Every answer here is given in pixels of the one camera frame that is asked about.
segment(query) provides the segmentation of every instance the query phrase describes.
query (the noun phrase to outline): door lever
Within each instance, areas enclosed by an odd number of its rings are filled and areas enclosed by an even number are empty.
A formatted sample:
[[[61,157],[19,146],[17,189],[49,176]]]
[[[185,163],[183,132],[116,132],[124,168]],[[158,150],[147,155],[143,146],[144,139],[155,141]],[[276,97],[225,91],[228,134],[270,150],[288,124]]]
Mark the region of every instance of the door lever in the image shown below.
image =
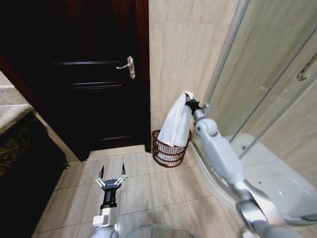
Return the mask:
[[[128,57],[128,63],[122,67],[116,67],[117,69],[123,69],[129,67],[130,77],[135,78],[135,71],[134,71],[134,61],[131,56]]]

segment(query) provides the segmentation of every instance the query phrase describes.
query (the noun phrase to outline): floor tile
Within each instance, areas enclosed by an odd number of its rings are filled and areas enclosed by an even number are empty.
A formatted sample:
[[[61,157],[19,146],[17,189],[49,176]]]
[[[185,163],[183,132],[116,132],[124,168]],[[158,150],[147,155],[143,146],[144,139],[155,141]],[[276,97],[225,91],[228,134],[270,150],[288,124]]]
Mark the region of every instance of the floor tile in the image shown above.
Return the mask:
[[[154,207],[185,201],[176,171],[150,174]]]
[[[194,223],[186,202],[155,208],[158,224],[195,232]]]
[[[49,201],[48,201],[48,203],[47,203],[47,205],[46,205],[46,207],[45,207],[45,209],[44,209],[44,211],[43,211],[43,213],[42,213],[42,215],[41,215],[41,218],[40,218],[39,222],[37,223],[37,225],[35,227],[34,233],[37,233],[37,232],[39,232],[41,230],[44,222],[46,221],[46,217],[47,217],[47,215],[49,213],[49,210],[50,210],[50,208],[52,206],[52,203],[53,203],[53,201],[54,201],[54,199],[56,197],[56,194],[57,194],[57,191],[54,190],[52,195],[51,195],[51,197],[50,197],[50,199],[49,199]]]
[[[143,225],[155,223],[154,209],[134,212],[119,217],[119,235],[120,238],[126,238],[128,234]]]
[[[141,152],[145,152],[144,145],[134,145],[106,150],[95,150],[90,152],[88,160],[96,158],[105,158],[109,156],[128,155]]]
[[[98,178],[99,172],[103,166],[105,167],[103,180],[118,179],[121,176],[122,156],[96,159],[94,161],[96,161],[96,166],[91,179],[91,183],[96,183],[96,179]]]
[[[52,205],[39,230],[48,231],[80,224],[88,192],[89,185],[57,190]]]
[[[227,218],[229,219],[229,222],[231,223],[232,228],[234,229],[235,233],[239,233],[242,228],[245,227],[244,222],[242,218],[238,215],[238,213],[234,213],[229,208],[226,207],[226,205],[220,203],[224,212],[226,213]]]
[[[123,155],[122,160],[128,177],[147,175],[149,173],[147,153]]]
[[[176,172],[187,201],[213,195],[196,168],[186,168]]]
[[[187,202],[192,215],[196,231],[205,238],[236,238],[237,235],[214,196],[196,199]]]
[[[82,223],[80,224],[77,238],[91,238],[96,231],[97,228],[91,222]]]
[[[175,167],[166,168],[166,167],[163,167],[163,166],[159,165],[157,162],[155,162],[155,160],[153,159],[152,154],[150,154],[150,153],[147,153],[147,159],[148,159],[148,165],[149,165],[150,174],[175,170]]]
[[[85,205],[84,215],[81,221],[82,223],[92,222],[94,216],[98,216],[100,214],[100,206],[104,201],[104,194],[105,192],[101,190],[98,184],[90,185],[88,199]],[[118,216],[120,205],[120,190],[117,190],[115,197],[117,203],[116,213]]]
[[[72,163],[67,169],[60,188],[91,184],[95,169],[95,161]]]
[[[39,233],[37,238],[76,238],[79,225]]]
[[[317,237],[317,225],[307,227],[289,227],[296,230],[304,238],[316,238]]]
[[[193,159],[191,159],[189,154],[186,152],[182,163],[179,166],[176,166],[175,169],[179,170],[179,169],[189,168],[194,166],[195,164],[193,162]]]
[[[153,208],[149,175],[128,177],[120,190],[120,215]]]
[[[171,170],[179,170],[179,169],[189,168],[189,167],[194,166],[193,160],[190,159],[190,157],[187,155],[187,153],[185,154],[182,163],[176,167],[173,167],[173,168],[166,168],[166,167],[159,165],[157,162],[155,162],[152,154],[150,154],[150,153],[147,153],[147,158],[148,158],[148,165],[149,165],[150,174],[171,171]]]
[[[61,182],[63,181],[66,172],[67,172],[67,170],[63,170],[63,172],[61,173],[61,176],[59,177],[59,180],[58,180],[58,182],[57,182],[57,184],[56,184],[54,190],[59,189],[59,187],[60,187],[60,185],[61,185]]]

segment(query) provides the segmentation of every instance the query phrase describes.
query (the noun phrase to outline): wall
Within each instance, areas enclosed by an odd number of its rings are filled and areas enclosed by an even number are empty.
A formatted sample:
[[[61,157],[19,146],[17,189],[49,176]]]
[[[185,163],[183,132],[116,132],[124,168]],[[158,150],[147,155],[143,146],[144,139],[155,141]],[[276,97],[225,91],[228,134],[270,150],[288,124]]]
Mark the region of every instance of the wall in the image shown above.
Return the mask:
[[[179,95],[202,101],[238,0],[150,0],[151,130]]]
[[[0,107],[8,105],[28,104],[28,101],[19,93],[7,77],[0,71]],[[78,158],[68,148],[68,146],[60,139],[53,129],[44,121],[44,119],[34,111],[36,117],[43,123],[48,130],[49,137],[64,152],[68,162],[77,162]]]

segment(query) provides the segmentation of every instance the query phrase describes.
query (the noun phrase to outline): red wire basket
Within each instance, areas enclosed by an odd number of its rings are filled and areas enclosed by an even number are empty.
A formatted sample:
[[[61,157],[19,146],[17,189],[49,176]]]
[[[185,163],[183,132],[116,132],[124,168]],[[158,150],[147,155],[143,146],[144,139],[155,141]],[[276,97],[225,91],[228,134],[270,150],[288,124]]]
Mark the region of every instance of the red wire basket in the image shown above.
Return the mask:
[[[184,147],[181,146],[169,146],[158,140],[160,130],[152,132],[153,137],[153,159],[161,166],[172,168],[182,163],[184,155],[190,139],[192,138],[192,132],[189,131],[187,144]]]

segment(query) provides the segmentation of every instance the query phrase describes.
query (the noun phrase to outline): shower enclosure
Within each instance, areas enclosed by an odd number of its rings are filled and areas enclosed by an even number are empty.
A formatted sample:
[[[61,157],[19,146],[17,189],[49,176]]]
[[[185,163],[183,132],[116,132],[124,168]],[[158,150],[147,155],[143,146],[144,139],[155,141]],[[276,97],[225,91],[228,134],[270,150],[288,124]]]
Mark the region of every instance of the shower enclosure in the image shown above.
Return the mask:
[[[205,97],[248,181],[293,225],[317,222],[316,29],[315,0],[241,0]]]

